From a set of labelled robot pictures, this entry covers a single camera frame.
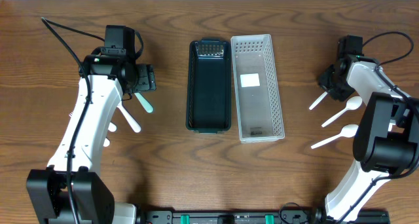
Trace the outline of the teal handled plastic fork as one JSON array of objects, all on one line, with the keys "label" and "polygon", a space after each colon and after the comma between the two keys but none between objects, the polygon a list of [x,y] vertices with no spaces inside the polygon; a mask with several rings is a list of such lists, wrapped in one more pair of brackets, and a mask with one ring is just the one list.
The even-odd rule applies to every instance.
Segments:
[{"label": "teal handled plastic fork", "polygon": [[147,113],[152,113],[154,111],[153,106],[139,92],[136,92],[135,96]]}]

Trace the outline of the clear perforated plastic basket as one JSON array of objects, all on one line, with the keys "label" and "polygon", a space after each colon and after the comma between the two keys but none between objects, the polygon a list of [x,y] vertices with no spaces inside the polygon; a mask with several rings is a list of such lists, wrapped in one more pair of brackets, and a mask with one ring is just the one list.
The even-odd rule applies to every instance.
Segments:
[{"label": "clear perforated plastic basket", "polygon": [[[274,48],[269,34],[233,36],[232,67],[242,143],[284,139]],[[260,86],[242,88],[240,75],[258,73]]]}]

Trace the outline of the white plastic fork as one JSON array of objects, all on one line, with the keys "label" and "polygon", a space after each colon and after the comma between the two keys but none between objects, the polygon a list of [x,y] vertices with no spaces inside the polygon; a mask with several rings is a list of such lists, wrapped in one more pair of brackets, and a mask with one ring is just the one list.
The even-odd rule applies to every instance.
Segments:
[{"label": "white plastic fork", "polygon": [[117,130],[117,126],[115,124],[113,124],[112,122],[110,122],[109,126],[108,126],[108,130],[110,132],[115,132]]},{"label": "white plastic fork", "polygon": [[110,141],[109,141],[107,138],[105,138],[105,141],[104,141],[103,146],[104,146],[104,147],[108,147],[109,145],[110,145]]}]

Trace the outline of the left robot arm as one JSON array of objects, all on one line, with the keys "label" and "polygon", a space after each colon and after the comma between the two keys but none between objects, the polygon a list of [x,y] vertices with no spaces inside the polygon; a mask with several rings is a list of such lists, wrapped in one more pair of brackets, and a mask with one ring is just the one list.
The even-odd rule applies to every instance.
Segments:
[{"label": "left robot arm", "polygon": [[56,152],[43,170],[32,169],[26,189],[39,223],[137,223],[133,204],[118,203],[100,178],[101,157],[116,109],[135,132],[139,124],[123,109],[124,95],[155,90],[151,65],[137,64],[138,31],[108,25],[104,44],[77,58],[79,91]]}]

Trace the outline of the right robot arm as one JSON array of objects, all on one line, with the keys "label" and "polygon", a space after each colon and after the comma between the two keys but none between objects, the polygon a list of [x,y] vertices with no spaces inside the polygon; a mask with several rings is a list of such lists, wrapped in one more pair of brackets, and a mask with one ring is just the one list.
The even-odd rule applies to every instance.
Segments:
[{"label": "right robot arm", "polygon": [[336,62],[318,79],[332,99],[357,92],[366,108],[353,136],[354,161],[309,223],[389,223],[388,212],[363,205],[386,182],[418,169],[418,99],[385,75],[382,62],[364,55],[366,44],[359,36],[341,37]]}]

